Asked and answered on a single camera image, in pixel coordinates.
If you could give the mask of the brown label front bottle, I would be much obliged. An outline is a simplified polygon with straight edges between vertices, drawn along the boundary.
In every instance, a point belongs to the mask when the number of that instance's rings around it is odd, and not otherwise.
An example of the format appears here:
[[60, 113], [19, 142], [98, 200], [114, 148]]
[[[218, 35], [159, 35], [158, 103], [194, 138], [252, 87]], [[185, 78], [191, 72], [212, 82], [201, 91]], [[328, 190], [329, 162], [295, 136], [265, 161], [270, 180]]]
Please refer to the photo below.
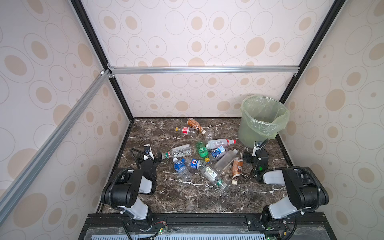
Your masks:
[[232, 185], [237, 186], [239, 177], [243, 171], [244, 161], [240, 158], [235, 158], [232, 167]]

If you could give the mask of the pocari sweat bottle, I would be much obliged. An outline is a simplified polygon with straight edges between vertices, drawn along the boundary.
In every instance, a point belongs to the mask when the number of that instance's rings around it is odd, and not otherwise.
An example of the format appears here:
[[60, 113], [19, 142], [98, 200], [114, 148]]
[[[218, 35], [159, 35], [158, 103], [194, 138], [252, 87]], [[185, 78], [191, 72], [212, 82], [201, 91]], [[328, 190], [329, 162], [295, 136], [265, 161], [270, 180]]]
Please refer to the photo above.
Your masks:
[[192, 180], [192, 174], [187, 169], [186, 165], [178, 158], [173, 158], [172, 161], [174, 163], [174, 169], [181, 178], [181, 180], [184, 182], [190, 182]]

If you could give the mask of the red cap white bottle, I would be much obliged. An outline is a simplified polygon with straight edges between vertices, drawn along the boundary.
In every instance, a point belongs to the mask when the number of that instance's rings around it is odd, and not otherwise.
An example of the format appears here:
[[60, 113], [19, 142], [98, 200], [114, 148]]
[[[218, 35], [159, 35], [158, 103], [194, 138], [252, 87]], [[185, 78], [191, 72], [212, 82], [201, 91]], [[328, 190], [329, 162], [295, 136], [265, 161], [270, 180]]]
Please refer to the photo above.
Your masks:
[[206, 144], [206, 148], [208, 150], [215, 150], [219, 147], [227, 147], [227, 146], [233, 145], [236, 142], [237, 142], [236, 140], [229, 140], [229, 139], [210, 140]]

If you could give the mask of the pepsi label bottle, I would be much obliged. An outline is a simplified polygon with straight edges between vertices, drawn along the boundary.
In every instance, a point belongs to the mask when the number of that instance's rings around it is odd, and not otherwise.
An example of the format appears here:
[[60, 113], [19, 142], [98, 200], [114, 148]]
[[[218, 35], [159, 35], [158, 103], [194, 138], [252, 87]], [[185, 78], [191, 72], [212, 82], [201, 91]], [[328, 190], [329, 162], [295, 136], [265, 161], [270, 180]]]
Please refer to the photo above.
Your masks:
[[199, 170], [199, 169], [203, 169], [206, 166], [206, 162], [202, 160], [192, 159], [190, 166], [193, 169]]

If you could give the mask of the green sprite bottle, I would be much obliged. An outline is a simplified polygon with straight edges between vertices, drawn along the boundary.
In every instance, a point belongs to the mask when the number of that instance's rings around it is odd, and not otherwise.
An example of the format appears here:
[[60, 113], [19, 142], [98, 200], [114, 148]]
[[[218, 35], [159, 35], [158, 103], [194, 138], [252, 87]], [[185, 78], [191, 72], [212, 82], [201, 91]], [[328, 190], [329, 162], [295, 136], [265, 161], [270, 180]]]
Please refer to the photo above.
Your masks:
[[201, 158], [205, 159], [209, 155], [206, 144], [202, 141], [196, 143], [197, 152]]

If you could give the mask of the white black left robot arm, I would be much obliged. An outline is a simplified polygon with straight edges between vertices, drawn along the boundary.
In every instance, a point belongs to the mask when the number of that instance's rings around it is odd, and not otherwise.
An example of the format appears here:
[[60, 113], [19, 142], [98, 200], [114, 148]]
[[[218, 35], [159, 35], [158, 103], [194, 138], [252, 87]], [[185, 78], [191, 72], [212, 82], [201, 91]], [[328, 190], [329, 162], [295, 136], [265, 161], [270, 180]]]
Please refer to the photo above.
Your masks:
[[139, 195], [152, 195], [157, 187], [157, 165], [161, 159], [156, 158], [149, 144], [144, 150], [130, 149], [137, 168], [117, 168], [106, 183], [101, 202], [120, 214], [129, 216], [138, 222], [152, 222], [152, 211], [144, 204]]

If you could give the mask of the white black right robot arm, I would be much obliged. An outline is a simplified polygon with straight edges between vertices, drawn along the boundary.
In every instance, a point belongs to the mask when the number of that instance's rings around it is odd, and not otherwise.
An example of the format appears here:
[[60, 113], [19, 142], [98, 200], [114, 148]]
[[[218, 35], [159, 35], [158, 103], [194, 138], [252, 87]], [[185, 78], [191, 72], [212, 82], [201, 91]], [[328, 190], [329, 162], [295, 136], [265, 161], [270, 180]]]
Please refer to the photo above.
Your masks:
[[269, 168], [269, 153], [265, 149], [268, 139], [255, 141], [251, 152], [244, 152], [244, 160], [252, 164], [253, 178], [266, 185], [285, 186], [287, 196], [263, 208], [261, 221], [289, 219], [305, 213], [313, 213], [329, 203], [325, 187], [309, 167], [287, 166]]

